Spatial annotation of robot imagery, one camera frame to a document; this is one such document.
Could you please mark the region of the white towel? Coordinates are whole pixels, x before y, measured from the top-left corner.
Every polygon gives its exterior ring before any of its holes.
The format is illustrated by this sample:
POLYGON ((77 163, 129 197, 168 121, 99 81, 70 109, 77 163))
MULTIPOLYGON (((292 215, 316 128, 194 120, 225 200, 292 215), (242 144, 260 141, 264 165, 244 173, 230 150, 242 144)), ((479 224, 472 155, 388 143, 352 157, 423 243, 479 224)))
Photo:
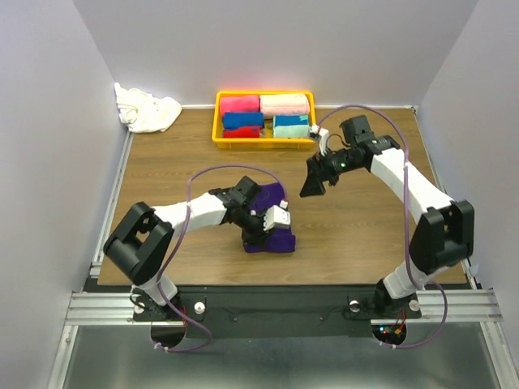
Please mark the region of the white towel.
POLYGON ((137 88, 114 84, 120 122, 131 133, 165 132, 178 119, 182 105, 171 97, 157 98, 137 88))

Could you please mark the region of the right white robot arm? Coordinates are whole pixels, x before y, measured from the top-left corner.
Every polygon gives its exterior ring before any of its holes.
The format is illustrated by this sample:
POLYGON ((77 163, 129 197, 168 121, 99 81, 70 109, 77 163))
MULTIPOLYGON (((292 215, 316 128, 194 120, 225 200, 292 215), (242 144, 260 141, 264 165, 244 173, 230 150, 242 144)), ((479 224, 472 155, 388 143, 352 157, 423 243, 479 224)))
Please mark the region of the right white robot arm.
POLYGON ((439 190, 405 158, 405 152, 389 135, 376 136, 367 117, 341 123, 345 147, 333 151, 330 134, 313 125, 311 139, 319 151, 307 159, 307 178, 301 197, 324 195, 343 173, 366 169, 378 177, 402 201, 416 228, 404 262, 375 287, 373 306, 391 316, 405 301, 436 275, 470 257, 474 250, 474 207, 456 201, 439 190))

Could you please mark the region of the purple towel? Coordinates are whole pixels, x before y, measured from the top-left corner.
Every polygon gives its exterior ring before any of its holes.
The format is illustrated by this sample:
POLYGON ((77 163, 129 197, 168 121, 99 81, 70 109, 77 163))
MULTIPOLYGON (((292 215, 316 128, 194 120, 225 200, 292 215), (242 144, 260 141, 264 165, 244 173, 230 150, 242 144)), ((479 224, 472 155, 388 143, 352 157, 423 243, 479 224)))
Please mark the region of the purple towel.
MULTIPOLYGON (((279 206, 285 199, 282 185, 278 182, 261 185, 261 192, 250 205, 250 209, 256 214, 265 213, 271 206, 279 206)), ((247 243, 248 235, 242 232, 243 249, 248 254, 268 252, 274 254, 289 254, 295 252, 296 237, 292 234, 291 228, 274 228, 272 234, 263 243, 247 243)))

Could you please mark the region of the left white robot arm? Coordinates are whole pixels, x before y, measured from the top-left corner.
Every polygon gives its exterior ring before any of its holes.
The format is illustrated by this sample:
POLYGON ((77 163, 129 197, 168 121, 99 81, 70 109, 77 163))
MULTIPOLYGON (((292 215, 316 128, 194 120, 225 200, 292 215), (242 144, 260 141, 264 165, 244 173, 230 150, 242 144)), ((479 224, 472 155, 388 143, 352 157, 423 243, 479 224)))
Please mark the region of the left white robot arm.
POLYGON ((201 196, 169 206, 134 204, 103 246, 103 252, 138 289, 152 300, 163 319, 180 311, 178 289, 161 274, 172 239, 197 229, 229 223, 237 225, 254 243, 268 240, 274 229, 290 227, 288 203, 281 200, 264 211, 251 208, 262 188, 249 177, 228 188, 212 189, 201 196))

